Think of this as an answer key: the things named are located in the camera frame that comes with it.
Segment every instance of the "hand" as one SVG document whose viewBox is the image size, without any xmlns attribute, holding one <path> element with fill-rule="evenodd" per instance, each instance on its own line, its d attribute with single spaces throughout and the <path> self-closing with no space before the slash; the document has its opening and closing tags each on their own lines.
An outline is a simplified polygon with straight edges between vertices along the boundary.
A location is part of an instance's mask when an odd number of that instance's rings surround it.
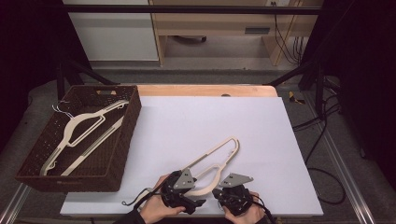
<svg viewBox="0 0 396 224">
<path fill-rule="evenodd" d="M 168 177 L 168 175 L 161 176 L 154 188 L 156 189 L 166 177 Z M 163 199 L 160 195 L 153 195 L 146 201 L 145 205 L 140 211 L 140 216 L 147 224 L 150 224 L 158 222 L 164 217 L 176 216 L 184 210 L 186 210 L 185 207 L 166 207 L 165 204 L 163 204 Z"/>
<path fill-rule="evenodd" d="M 258 193 L 251 191 L 250 194 L 257 196 L 257 197 L 253 196 L 253 201 L 257 202 L 259 200 Z M 260 208 L 256 204 L 251 205 L 249 209 L 246 211 L 246 213 L 241 214 L 240 216 L 237 217 L 235 217 L 230 212 L 230 210 L 228 210 L 226 206 L 223 206 L 223 209 L 225 212 L 225 218 L 230 220 L 233 224 L 255 224 L 265 216 L 265 213 L 262 210 L 262 208 Z"/>
</svg>

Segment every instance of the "wicker basket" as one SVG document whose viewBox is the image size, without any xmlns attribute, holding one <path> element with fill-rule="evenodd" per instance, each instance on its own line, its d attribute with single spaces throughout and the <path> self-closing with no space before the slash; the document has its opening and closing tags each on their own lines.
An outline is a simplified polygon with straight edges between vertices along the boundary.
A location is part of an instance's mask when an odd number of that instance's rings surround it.
<svg viewBox="0 0 396 224">
<path fill-rule="evenodd" d="M 55 112 L 35 142 L 16 175 L 22 183 L 44 192 L 118 191 L 124 173 L 134 126 L 141 103 L 136 86 L 73 86 L 59 104 L 60 110 L 73 116 L 94 113 L 118 100 L 128 100 L 128 106 L 105 114 L 106 120 L 75 147 L 66 147 L 47 175 L 40 169 L 64 137 L 64 127 L 70 120 Z M 61 173 L 118 119 L 121 126 L 70 175 Z M 73 131 L 70 142 L 84 133 L 97 119 L 82 121 Z"/>
</svg>

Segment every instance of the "person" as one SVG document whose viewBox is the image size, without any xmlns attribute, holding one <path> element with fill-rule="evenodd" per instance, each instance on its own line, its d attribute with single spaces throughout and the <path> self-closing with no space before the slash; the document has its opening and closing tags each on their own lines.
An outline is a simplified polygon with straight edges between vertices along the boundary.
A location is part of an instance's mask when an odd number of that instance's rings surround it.
<svg viewBox="0 0 396 224">
<path fill-rule="evenodd" d="M 154 188 L 157 188 L 167 177 L 163 175 L 158 180 Z M 250 192 L 255 195 L 253 199 L 257 202 L 259 194 L 256 192 Z M 114 224 L 152 224 L 162 220 L 165 217 L 176 216 L 185 210 L 184 207 L 167 207 L 163 203 L 163 199 L 160 195 L 151 196 L 143 206 L 140 212 L 133 210 L 130 213 L 123 216 L 121 219 L 114 222 Z M 223 206 L 224 216 L 230 220 L 233 224 L 264 224 L 265 213 L 258 205 L 253 204 L 249 207 L 246 213 L 235 217 L 227 207 Z"/>
</svg>

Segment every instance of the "white plastic hanger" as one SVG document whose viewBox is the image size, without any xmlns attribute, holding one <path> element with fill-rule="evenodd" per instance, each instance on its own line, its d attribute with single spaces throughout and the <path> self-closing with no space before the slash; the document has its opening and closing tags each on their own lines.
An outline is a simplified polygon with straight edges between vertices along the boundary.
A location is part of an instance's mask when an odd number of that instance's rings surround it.
<svg viewBox="0 0 396 224">
<path fill-rule="evenodd" d="M 70 175 L 87 157 L 91 155 L 122 124 L 123 116 L 105 131 L 90 147 L 85 150 L 61 175 Z"/>
<path fill-rule="evenodd" d="M 119 100 L 116 103 L 109 105 L 95 113 L 86 113 L 80 114 L 75 117 L 70 117 L 69 122 L 67 122 L 66 127 L 64 128 L 64 138 L 61 143 L 56 147 L 56 149 L 49 156 L 47 161 L 41 167 L 40 175 L 47 175 L 48 170 L 51 170 L 55 167 L 56 158 L 61 154 L 65 147 L 75 147 L 78 143 L 80 143 L 84 138 L 86 138 L 91 132 L 93 132 L 99 125 L 105 122 L 106 118 L 104 116 L 105 113 L 108 113 L 114 109 L 121 109 L 125 105 L 128 105 L 129 101 L 127 100 Z M 86 119 L 99 118 L 89 129 L 87 129 L 82 135 L 80 135 L 76 140 L 70 143 L 70 138 L 72 137 L 73 131 L 75 128 Z"/>
<path fill-rule="evenodd" d="M 220 182 L 220 177 L 221 177 L 222 170 L 227 166 L 227 164 L 230 162 L 230 160 L 235 156 L 235 154 L 239 150 L 239 141 L 238 141 L 238 139 L 233 137 L 233 136 L 227 138 L 225 141 L 223 141 L 222 143 L 218 144 L 217 146 L 209 149 L 206 153 L 204 153 L 204 155 L 202 155 L 201 157 L 199 157 L 198 159 L 196 159 L 195 161 L 191 162 L 186 167 L 181 169 L 182 172 L 184 172 L 184 170 L 186 170 L 186 169 L 190 169 L 193 165 L 195 165 L 199 161 L 203 160 L 205 157 L 209 156 L 214 151 L 216 151 L 219 148 L 223 147 L 225 144 L 227 144 L 230 141 L 234 141 L 235 142 L 235 147 L 231 151 L 231 154 L 228 156 L 227 160 L 223 164 L 214 164 L 212 166 L 209 166 L 208 168 L 206 168 L 204 171 L 202 171 L 200 174 L 198 174 L 195 177 L 197 180 L 199 180 L 201 178 L 201 176 L 205 175 L 211 169 L 218 169 L 217 172 L 216 172 L 215 177 L 212 180 L 212 182 L 208 186 L 204 187 L 203 189 L 188 191 L 187 193 L 184 194 L 186 197 L 188 197 L 188 196 L 202 196 L 202 195 L 206 195 L 207 193 L 212 192 L 212 189 L 214 189 L 218 185 L 218 183 Z"/>
</svg>

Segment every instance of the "white table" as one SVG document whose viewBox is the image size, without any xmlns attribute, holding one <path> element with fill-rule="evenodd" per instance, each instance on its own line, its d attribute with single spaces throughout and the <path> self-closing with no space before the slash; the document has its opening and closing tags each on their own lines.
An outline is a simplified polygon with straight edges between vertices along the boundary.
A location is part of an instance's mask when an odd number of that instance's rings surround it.
<svg viewBox="0 0 396 224">
<path fill-rule="evenodd" d="M 131 202 L 160 175 L 182 168 L 229 136 L 239 139 L 240 151 L 221 180 L 229 173 L 252 176 L 245 187 L 258 191 L 275 217 L 323 215 L 281 98 L 141 96 L 141 101 L 120 191 L 68 193 L 62 215 L 126 214 L 132 206 L 122 201 Z M 192 174 L 223 161 L 229 152 L 222 148 L 194 166 Z M 208 181 L 198 181 L 197 188 Z M 211 193 L 204 198 L 195 216 L 223 214 Z"/>
</svg>

